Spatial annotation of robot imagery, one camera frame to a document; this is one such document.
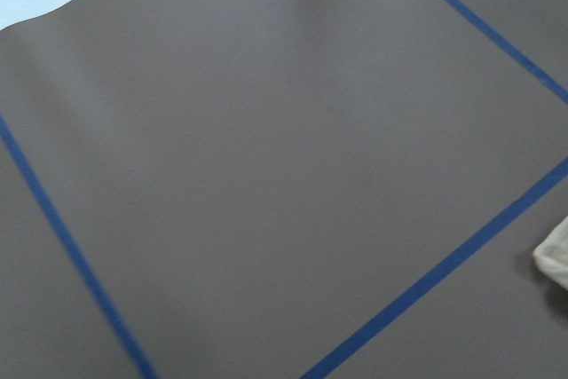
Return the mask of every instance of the crumpled white cloth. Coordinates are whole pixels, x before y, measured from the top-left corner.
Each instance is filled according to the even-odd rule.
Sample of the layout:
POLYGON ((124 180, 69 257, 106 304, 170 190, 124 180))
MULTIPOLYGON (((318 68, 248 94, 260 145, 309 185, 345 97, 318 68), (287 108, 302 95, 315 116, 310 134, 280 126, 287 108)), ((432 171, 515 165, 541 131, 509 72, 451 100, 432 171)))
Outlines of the crumpled white cloth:
POLYGON ((550 279, 568 290, 568 217, 532 253, 550 279))

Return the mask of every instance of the white tissue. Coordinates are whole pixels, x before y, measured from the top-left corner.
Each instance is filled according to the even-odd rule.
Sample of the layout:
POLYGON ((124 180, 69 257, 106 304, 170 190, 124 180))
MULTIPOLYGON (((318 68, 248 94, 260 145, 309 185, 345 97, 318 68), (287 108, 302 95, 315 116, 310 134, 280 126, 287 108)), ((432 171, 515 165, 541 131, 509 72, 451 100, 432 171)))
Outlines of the white tissue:
POLYGON ((532 253, 539 269, 568 290, 568 217, 532 253))

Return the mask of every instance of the blue painter's tape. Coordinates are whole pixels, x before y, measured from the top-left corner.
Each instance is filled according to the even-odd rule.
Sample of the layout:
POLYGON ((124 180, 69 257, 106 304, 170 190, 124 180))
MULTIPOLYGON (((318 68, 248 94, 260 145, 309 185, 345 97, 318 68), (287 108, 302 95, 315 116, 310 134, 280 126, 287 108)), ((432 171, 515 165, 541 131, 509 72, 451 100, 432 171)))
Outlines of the blue painter's tape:
POLYGON ((540 83, 554 92, 562 101, 568 104, 568 91, 556 80, 550 77, 542 68, 534 64, 519 49, 511 44, 505 37, 501 36, 489 24, 482 20, 476 13, 468 8, 461 0, 445 0, 463 18, 473 24, 479 31, 491 39, 497 46, 504 50, 522 68, 536 77, 540 83))
POLYGON ((459 248, 388 304, 367 324, 331 351, 301 379, 322 379, 329 375, 567 176, 568 157, 520 199, 510 204, 487 225, 469 237, 459 248))
POLYGON ((16 163, 16 166, 20 170, 20 174, 24 177, 24 180, 28 184, 29 190, 35 197, 35 201, 42 210, 45 218, 51 225, 51 229, 57 235, 59 242, 65 248, 65 251, 69 255, 69 258, 73 262, 73 265, 83 278, 83 281, 92 296, 94 297, 100 310, 106 317, 106 320, 113 328, 114 332, 120 339, 122 346, 130 355, 130 358, 138 368, 138 371, 144 379, 158 379, 158 375, 154 372, 152 365, 150 364, 146 355, 142 352, 142 349, 138 346, 134 336, 129 331, 128 327, 124 323, 121 314, 118 312, 110 297, 107 295, 106 291, 103 289, 100 281, 95 276, 94 271, 89 266, 87 259, 77 246, 75 239, 68 231, 67 227, 63 223, 61 216, 51 203, 51 200, 44 191, 42 184, 39 182, 36 174, 34 173, 32 167, 30 166, 26 156, 20 149, 18 142, 10 132, 8 125, 4 121, 4 118, 0 115, 0 136, 8 149, 8 152, 12 156, 12 159, 16 163))

